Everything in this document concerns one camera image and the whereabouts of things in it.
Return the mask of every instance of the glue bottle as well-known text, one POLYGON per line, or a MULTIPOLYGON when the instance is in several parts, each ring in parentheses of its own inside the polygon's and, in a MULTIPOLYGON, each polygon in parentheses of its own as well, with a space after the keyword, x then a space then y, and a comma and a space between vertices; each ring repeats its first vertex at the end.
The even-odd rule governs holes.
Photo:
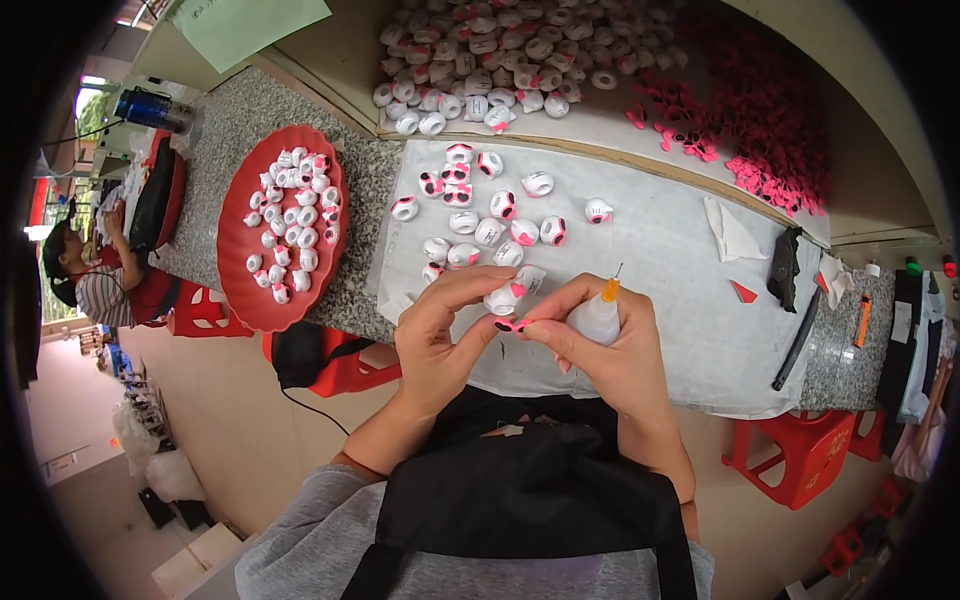
POLYGON ((607 281, 607 287, 601 294, 574 308, 566 318, 566 324, 602 346, 609 346, 620 336, 620 316, 616 312, 616 291, 620 288, 617 277, 620 269, 607 281))

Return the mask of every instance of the red scalloped plate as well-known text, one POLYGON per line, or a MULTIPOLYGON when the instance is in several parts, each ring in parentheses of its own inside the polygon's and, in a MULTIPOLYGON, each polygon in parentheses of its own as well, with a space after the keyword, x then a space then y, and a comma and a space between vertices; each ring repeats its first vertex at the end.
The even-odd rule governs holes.
MULTIPOLYGON (((284 190, 280 205, 284 210, 296 206, 294 194, 298 189, 284 190)), ((220 286, 227 296, 227 304, 236 313, 241 323, 254 331, 285 331, 291 324, 299 321, 313 306, 321 294, 326 291, 333 276, 336 275, 340 255, 347 242, 349 227, 349 192, 344 179, 343 169, 337 162, 337 156, 322 132, 306 125, 290 125, 277 130, 261 139, 253 150, 240 163, 233 175, 224 204, 220 208, 220 220, 217 223, 217 273, 220 286), (293 292, 286 304, 274 301, 270 288, 261 288, 247 271, 247 257, 251 254, 263 254, 264 268, 274 264, 273 253, 260 243, 266 223, 255 228, 247 227, 244 217, 250 212, 250 196, 260 189, 260 174, 266 172, 276 161, 280 151, 293 150, 303 146, 311 153, 323 153, 330 157, 330 184, 340 188, 340 239, 334 247, 323 240, 323 224, 317 229, 321 240, 314 249, 320 258, 316 271, 310 274, 311 284, 308 292, 293 292)), ((283 282, 294 289, 293 271, 300 263, 300 249, 292 248, 293 263, 287 267, 287 276, 283 282)))

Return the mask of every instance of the pink garment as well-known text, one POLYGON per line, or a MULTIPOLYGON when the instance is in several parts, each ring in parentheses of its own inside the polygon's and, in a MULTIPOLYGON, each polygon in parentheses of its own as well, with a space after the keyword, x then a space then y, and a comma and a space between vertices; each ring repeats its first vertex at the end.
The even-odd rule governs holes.
POLYGON ((937 412, 934 413, 930 422, 930 430, 921 447, 920 456, 917 456, 913 451, 913 441, 919 429, 919 425, 903 427, 903 435, 900 436, 900 442, 897 443, 897 449, 894 450, 891 460, 894 463, 895 474, 923 483, 930 478, 933 467, 937 463, 937 455, 940 454, 940 445, 944 441, 944 432, 947 429, 947 415, 939 406, 937 407, 937 412))

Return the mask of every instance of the granite countertop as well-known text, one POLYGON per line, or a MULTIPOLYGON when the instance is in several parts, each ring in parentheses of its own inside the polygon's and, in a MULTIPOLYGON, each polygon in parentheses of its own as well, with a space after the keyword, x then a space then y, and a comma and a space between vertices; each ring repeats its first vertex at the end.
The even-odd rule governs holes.
MULTIPOLYGON (((177 232, 164 260, 170 273, 220 289, 216 254, 220 205, 240 161, 270 132, 308 124, 337 148, 350 191, 350 227, 337 275, 306 319, 361 337, 390 343, 393 326, 365 293, 383 210, 399 172, 403 142, 363 137, 269 75, 250 67, 197 103, 197 123, 174 147, 187 161, 187 184, 177 232)), ((821 296, 807 339, 805 410, 870 410, 893 319, 894 276, 854 270, 855 289, 830 310, 821 296), (873 302, 864 348, 852 345, 860 324, 860 297, 873 302)))

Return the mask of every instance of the gray shirt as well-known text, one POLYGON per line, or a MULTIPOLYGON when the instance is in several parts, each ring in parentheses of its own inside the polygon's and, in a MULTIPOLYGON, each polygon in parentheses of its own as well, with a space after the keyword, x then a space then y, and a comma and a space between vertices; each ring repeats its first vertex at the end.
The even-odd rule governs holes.
MULTIPOLYGON (((364 485, 351 467, 311 473, 290 507, 236 566, 244 599, 339 598, 373 543, 386 482, 364 485)), ((690 542, 700 598, 709 598, 713 558, 690 542)), ((465 559, 417 552, 391 598, 660 597, 652 550, 548 560, 465 559)))

